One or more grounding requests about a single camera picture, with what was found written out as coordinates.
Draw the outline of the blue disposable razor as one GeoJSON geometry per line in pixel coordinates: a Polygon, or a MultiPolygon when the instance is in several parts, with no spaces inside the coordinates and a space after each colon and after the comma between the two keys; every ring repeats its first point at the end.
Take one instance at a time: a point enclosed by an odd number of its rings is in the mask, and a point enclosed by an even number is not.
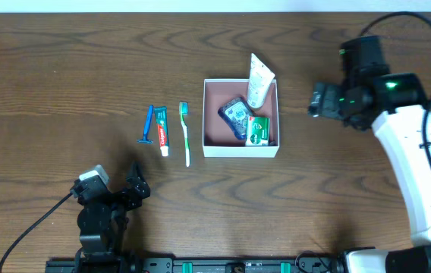
{"type": "Polygon", "coordinates": [[[145,124],[143,127],[143,136],[141,139],[137,140],[138,143],[144,143],[144,144],[152,144],[153,143],[153,141],[149,139],[149,131],[150,131],[150,126],[151,126],[152,117],[153,117],[153,110],[154,110],[154,106],[150,105],[148,107],[148,111],[146,114],[146,120],[145,120],[145,124]]]}

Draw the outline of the green red toothpaste tube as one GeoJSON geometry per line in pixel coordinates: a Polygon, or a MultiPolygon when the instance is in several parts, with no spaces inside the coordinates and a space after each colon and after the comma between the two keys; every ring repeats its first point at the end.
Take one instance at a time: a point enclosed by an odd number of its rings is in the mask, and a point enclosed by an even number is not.
{"type": "Polygon", "coordinates": [[[165,106],[154,108],[157,131],[159,135],[159,148],[162,157],[169,156],[168,119],[165,106]]]}

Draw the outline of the white lotion tube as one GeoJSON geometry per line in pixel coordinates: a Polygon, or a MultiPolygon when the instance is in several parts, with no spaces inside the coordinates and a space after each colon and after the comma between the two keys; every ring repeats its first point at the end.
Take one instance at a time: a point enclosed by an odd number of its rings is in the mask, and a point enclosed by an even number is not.
{"type": "Polygon", "coordinates": [[[250,75],[247,89],[247,104],[252,109],[261,108],[266,100],[275,74],[254,54],[250,57],[250,75]]]}

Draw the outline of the green soap bar box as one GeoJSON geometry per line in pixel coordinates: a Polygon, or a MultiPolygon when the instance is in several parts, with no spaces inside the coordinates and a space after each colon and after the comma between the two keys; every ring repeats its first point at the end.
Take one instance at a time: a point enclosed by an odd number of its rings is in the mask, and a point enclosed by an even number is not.
{"type": "Polygon", "coordinates": [[[247,120],[245,146],[268,146],[269,129],[269,118],[250,116],[247,120]]]}

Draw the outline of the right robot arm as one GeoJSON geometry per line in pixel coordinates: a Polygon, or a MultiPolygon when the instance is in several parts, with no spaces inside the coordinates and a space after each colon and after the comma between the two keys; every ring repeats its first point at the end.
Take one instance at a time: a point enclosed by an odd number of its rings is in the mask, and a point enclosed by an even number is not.
{"type": "Polygon", "coordinates": [[[344,80],[317,83],[309,115],[371,130],[385,150],[409,217],[409,249],[345,250],[332,272],[431,272],[431,114],[416,74],[393,74],[378,36],[341,44],[344,80]]]}

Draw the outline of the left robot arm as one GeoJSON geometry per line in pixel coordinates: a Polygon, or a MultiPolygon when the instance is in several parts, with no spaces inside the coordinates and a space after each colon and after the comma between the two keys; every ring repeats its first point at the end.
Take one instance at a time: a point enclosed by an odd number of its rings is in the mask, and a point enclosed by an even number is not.
{"type": "Polygon", "coordinates": [[[101,165],[81,174],[71,193],[83,206],[77,217],[80,243],[85,256],[110,259],[121,255],[127,212],[142,206],[150,197],[150,188],[140,166],[133,163],[126,176],[127,187],[112,192],[109,176],[101,165]]]}

